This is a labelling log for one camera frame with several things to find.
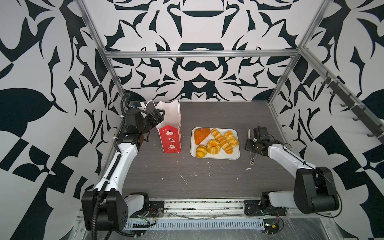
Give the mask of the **glazed fake pastry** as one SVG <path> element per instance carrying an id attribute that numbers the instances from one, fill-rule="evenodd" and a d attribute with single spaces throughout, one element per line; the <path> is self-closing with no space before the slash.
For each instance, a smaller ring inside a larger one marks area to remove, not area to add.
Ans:
<path id="1" fill-rule="evenodd" d="M 235 137 L 232 131 L 228 131 L 224 134 L 224 138 L 232 148 L 239 145 L 239 140 Z"/>

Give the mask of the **ridged orange fake bread loaf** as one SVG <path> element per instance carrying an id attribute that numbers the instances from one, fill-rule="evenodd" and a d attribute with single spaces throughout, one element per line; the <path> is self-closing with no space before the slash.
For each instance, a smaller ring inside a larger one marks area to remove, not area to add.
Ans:
<path id="1" fill-rule="evenodd" d="M 217 129 L 212 129 L 211 135 L 220 143 L 222 149 L 225 151 L 226 154 L 233 153 L 232 146 L 227 142 L 224 136 Z"/>

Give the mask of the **red white paper bag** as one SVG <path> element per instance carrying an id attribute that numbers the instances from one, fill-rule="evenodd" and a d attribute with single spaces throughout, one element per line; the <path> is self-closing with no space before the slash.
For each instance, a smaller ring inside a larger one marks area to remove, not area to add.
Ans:
<path id="1" fill-rule="evenodd" d="M 179 100 L 170 103 L 148 101 L 143 105 L 147 112 L 153 108 L 164 110 L 164 120 L 156 126 L 165 154 L 182 152 L 181 106 Z"/>

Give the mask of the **yellow fake bread piece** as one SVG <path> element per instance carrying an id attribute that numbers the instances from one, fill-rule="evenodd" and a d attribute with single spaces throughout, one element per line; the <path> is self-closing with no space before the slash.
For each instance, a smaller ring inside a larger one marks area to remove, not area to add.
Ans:
<path id="1" fill-rule="evenodd" d="M 204 158 L 208 154 L 207 147 L 204 145 L 199 145 L 196 149 L 196 157 L 198 159 Z"/>

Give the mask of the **orange fake croissant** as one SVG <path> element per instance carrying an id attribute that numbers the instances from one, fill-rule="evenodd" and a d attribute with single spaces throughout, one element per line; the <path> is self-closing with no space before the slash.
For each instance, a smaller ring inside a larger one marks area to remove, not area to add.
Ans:
<path id="1" fill-rule="evenodd" d="M 194 140 L 196 145 L 200 145 L 211 133 L 209 128 L 198 128 L 194 131 Z"/>

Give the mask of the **yellow fake bread roll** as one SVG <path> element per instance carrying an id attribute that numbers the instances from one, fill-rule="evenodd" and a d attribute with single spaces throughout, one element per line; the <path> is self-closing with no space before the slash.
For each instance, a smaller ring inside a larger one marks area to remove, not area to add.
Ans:
<path id="1" fill-rule="evenodd" d="M 217 155 L 222 149 L 220 142 L 215 139 L 208 141 L 206 147 L 210 155 Z"/>

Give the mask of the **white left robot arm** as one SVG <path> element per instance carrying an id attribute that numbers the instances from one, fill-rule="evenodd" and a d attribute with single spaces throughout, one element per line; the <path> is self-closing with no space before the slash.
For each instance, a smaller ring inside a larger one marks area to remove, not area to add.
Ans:
<path id="1" fill-rule="evenodd" d="M 147 193 L 122 196 L 129 168 L 150 133 L 164 121 L 165 111 L 154 109 L 147 113 L 138 108 L 126 110 L 118 135 L 114 137 L 115 155 L 104 176 L 92 191 L 82 196 L 85 226 L 94 239 L 98 231 L 121 231 L 133 214 L 145 214 L 149 208 Z"/>

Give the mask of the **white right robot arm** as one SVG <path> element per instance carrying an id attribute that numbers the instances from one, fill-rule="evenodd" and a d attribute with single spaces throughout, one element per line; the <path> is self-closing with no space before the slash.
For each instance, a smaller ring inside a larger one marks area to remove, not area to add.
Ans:
<path id="1" fill-rule="evenodd" d="M 263 192 L 259 201 L 246 200 L 247 216 L 278 216 L 287 209 L 321 217 L 332 211 L 341 214 L 343 202 L 330 169 L 317 167 L 297 156 L 290 144 L 275 139 L 265 127 L 253 131 L 254 137 L 248 137 L 245 145 L 251 153 L 251 161 L 257 156 L 269 157 L 295 178 L 295 184 L 292 191 Z"/>

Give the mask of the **small electronics board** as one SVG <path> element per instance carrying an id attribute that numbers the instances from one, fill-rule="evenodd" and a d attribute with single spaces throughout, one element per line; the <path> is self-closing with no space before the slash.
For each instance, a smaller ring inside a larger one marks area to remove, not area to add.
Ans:
<path id="1" fill-rule="evenodd" d="M 264 219 L 263 233 L 273 236 L 279 233 L 284 228 L 284 223 L 276 219 Z"/>

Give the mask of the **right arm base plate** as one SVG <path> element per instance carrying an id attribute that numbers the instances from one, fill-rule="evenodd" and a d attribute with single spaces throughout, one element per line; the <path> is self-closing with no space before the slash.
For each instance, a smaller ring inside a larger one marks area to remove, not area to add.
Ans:
<path id="1" fill-rule="evenodd" d="M 244 201 L 245 215 L 249 217 L 255 216 L 285 216 L 286 208 L 273 207 L 268 199 L 261 198 L 260 200 L 245 200 Z"/>

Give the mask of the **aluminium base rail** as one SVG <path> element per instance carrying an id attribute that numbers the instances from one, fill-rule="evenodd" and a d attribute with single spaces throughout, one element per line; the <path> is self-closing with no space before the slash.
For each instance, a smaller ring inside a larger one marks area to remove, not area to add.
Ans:
<path id="1" fill-rule="evenodd" d="M 119 192 L 86 192 L 82 197 L 82 210 L 86 228 L 92 226 L 100 231 L 121 229 L 133 213 L 143 209 L 149 201 L 164 201 L 164 212 L 157 218 L 180 218 L 205 220 L 245 215 L 241 199 L 149 199 L 145 194 L 122 197 Z M 150 218 L 144 215 L 139 218 Z"/>

